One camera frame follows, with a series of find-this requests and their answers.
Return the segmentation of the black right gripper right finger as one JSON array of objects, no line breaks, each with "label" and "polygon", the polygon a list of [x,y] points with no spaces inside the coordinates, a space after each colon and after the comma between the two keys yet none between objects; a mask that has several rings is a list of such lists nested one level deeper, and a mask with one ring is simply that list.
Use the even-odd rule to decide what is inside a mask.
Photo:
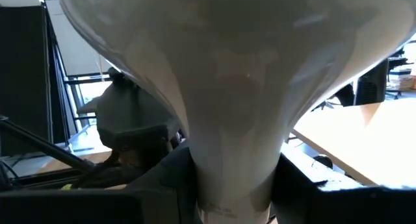
[{"label": "black right gripper right finger", "polygon": [[281,154],[272,206],[278,224],[416,224],[416,189],[362,186],[296,151]]}]

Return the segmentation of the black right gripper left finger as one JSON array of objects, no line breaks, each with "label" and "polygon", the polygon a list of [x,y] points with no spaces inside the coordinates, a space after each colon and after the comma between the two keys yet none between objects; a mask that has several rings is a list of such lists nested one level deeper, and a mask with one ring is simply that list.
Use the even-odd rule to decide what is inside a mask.
[{"label": "black right gripper left finger", "polygon": [[0,193],[0,224],[202,224],[188,142],[123,189]]}]

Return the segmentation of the white reflector lightbulb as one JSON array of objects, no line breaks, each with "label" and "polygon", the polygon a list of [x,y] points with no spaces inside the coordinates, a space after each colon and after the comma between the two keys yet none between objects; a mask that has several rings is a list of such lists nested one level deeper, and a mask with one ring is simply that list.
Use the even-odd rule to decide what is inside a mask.
[{"label": "white reflector lightbulb", "polygon": [[263,224],[281,145],[416,32],[416,0],[58,0],[187,135],[203,224]]}]

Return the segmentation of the large wooden desk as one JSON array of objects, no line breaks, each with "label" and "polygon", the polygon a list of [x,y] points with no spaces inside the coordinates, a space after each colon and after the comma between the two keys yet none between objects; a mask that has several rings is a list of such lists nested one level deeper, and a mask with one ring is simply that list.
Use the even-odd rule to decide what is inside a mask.
[{"label": "large wooden desk", "polygon": [[416,99],[309,112],[292,133],[362,184],[416,188]]}]

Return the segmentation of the black computer tower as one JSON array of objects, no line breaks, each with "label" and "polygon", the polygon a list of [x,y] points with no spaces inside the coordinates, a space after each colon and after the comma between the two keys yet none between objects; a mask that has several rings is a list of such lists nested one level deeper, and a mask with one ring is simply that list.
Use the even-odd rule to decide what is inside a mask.
[{"label": "black computer tower", "polygon": [[357,80],[355,105],[381,103],[385,100],[388,59],[383,60]]}]

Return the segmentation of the black partition panel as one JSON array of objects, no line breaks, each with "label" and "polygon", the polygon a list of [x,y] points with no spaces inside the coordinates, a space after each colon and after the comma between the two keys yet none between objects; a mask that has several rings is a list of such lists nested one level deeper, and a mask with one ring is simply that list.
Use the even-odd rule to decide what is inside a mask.
[{"label": "black partition panel", "polygon": [[0,7],[0,114],[50,141],[45,10]]}]

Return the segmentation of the black aluminium table frame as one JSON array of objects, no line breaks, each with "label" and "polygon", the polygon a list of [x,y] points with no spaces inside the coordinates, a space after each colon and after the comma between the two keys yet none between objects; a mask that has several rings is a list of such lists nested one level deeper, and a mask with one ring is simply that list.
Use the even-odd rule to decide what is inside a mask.
[{"label": "black aluminium table frame", "polygon": [[17,183],[19,188],[58,188],[81,178],[83,175],[90,178],[93,175],[97,175],[104,169],[113,167],[118,163],[118,159],[114,156],[110,156],[106,159],[106,161],[98,164],[79,158],[78,156],[75,156],[29,132],[23,127],[14,124],[9,121],[6,116],[1,114],[0,131],[5,131],[20,140],[27,142],[45,155],[51,156],[59,162],[69,166],[68,169],[60,169],[58,171],[45,172],[39,175],[17,178],[14,181]]}]

